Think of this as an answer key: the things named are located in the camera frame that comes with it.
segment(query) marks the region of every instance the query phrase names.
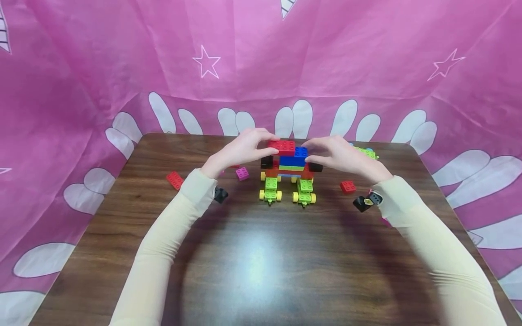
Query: black lego piece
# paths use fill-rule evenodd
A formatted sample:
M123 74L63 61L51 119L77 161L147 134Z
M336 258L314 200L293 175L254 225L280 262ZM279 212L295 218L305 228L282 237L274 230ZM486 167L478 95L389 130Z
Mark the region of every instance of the black lego piece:
M310 172L322 172L323 171L323 165L322 164L308 162L308 171L310 171Z
M225 198L228 197L228 192L225 191L223 188L216 187L214 189L214 200L217 201L220 204L223 204Z
M261 168L265 168L267 170L270 170L274 168L274 156L265 156L261 159Z
M368 208L371 207L371 205L366 205L364 203L364 197L363 196L359 196L357 197L354 201L353 201L353 205L355 207L357 207L357 209L361 212L361 213L364 213L366 210L368 210Z

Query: white star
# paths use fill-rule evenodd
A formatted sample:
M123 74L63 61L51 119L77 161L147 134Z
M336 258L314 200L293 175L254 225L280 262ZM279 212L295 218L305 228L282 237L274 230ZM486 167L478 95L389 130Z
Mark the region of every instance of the white star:
M448 75L448 72L449 72L449 69L451 67L453 67L454 65L457 64L457 62L461 61L462 59L465 59L466 57L460 57L460 58L457 58L455 59L455 54L457 53L457 49L455 49L450 55L449 57L444 60L444 61L440 61L440 62L434 62L433 65L437 68L435 69L435 71L431 74L431 76L428 78L428 81L430 81L431 79L435 78L435 76L437 75L441 75L442 77L446 77Z
M197 61L201 66L201 78L203 78L207 73L210 73L211 75L214 75L214 77L219 79L218 73L216 72L214 66L216 65L216 63L218 63L221 57L209 57L207 51L205 51L205 48L202 45L201 57L192 59Z

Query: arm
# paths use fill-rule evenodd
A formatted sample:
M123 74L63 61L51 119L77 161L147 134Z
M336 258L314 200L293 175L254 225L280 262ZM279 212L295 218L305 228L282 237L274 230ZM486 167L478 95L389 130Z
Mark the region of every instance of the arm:
M350 146L342 137L324 137L304 144L306 160L363 176L383 197L384 218L408 241L435 284L446 325L506 325L493 289L482 269L417 192L379 161Z
M506 325L493 288L475 259L401 177L380 182L384 218L426 265L446 325Z
M161 324L174 257L192 224L212 202L219 173L231 165L277 154L274 148L256 148L261 141L278 139L264 128L246 130L188 175L180 192L143 238L110 326Z
M217 181L192 171L143 238L114 309L111 326L160 325L170 268L192 224L214 198Z

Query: lego brick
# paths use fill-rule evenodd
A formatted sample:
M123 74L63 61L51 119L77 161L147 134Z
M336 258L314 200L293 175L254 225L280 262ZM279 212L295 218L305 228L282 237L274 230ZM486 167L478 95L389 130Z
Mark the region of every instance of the lego brick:
M280 165L280 171L304 171L304 166L289 166L289 165Z
M314 188L312 186L311 180L303 180L301 179L299 181L299 191L300 192L312 192L314 191Z
M373 150L368 150L368 149L355 147L355 146L354 146L354 148L357 149L358 151L360 151L361 153L368 155L369 157L373 158L374 160L377 160L379 158L379 156L377 156L377 154Z
M265 191L266 190L277 190L277 177L265 178Z
M172 172L168 174L167 180L176 190L181 189L181 185L183 184L183 181L185 181L182 177L180 177L180 175L177 172Z
M307 170L304 170L301 173L301 179L303 179L303 180L312 180L313 178L314 178L314 173L313 172L309 172Z
M245 167L235 170L235 173L238 175L239 181L247 180L249 178L248 171Z
M359 196L353 201L353 205L361 212L364 213L368 208L371 206L368 206L364 203L364 197Z
M340 184L342 192L345 194L352 194L355 192L355 185L352 181L343 181Z
M266 170L265 175L268 178L277 178L277 175L279 174L279 170L272 169L272 170Z
M268 200L268 199L275 200L276 198L277 198L277 190L265 189L265 200Z
M294 156L295 142L288 140L269 141L268 147L273 147L279 151L279 156Z
M323 166L317 163L308 163L308 171L310 172L322 172Z
M278 175L280 175L282 177L289 177L289 178L291 178L291 177L300 178L301 177L299 174L278 174Z
M214 189L214 200L220 204L223 204L223 201L228 197L228 192L223 188L216 187Z
M279 165L286 166L304 166L306 162L304 162L305 158L296 158L294 156L281 156L279 158Z
M261 159L261 168L274 168L274 157L272 155L265 156Z
M296 147L294 157L295 158L306 158L308 156L308 149L306 147Z
M309 192L301 192L301 193L299 193L298 203L303 203L303 202L309 203L311 201L312 201L312 195L310 195Z

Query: blue lego brick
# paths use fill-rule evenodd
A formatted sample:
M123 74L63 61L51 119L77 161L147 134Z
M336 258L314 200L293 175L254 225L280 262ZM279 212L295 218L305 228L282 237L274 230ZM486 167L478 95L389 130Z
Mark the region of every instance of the blue lego brick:
M300 178L301 177L299 174L278 174L278 175L280 175L282 177L289 177L289 178L291 178L291 177Z
M304 158L296 158L294 156L280 156L279 157L279 166L304 166Z
M296 147L295 148L295 158L306 158L308 156L308 149L306 147Z

